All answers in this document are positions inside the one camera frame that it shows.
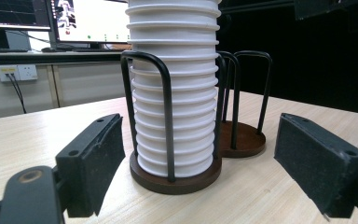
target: black cable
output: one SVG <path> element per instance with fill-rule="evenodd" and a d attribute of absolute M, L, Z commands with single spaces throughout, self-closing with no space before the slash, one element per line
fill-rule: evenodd
<path fill-rule="evenodd" d="M 22 111 L 24 112 L 24 114 L 26 114 L 27 111 L 25 110 L 24 100 L 22 98 L 21 89 L 20 89 L 19 83 L 17 82 L 16 77 L 14 76 L 14 74 L 10 74 L 11 76 L 9 74 L 6 74 L 6 75 L 10 79 L 10 82 L 13 85 L 14 90 L 16 90 L 16 93 L 19 96 L 21 106 L 22 106 Z"/>

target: white wall socket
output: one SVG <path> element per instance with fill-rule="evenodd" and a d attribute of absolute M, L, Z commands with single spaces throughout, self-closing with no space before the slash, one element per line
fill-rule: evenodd
<path fill-rule="evenodd" d="M 0 65 L 0 79 L 2 82 L 9 82 L 10 76 L 13 79 L 13 76 L 16 80 L 20 80 L 19 70 L 17 65 Z"/>
<path fill-rule="evenodd" d="M 20 80 L 36 80 L 37 79 L 37 72 L 36 66 L 34 64 L 22 64 L 17 65 L 20 74 Z"/>

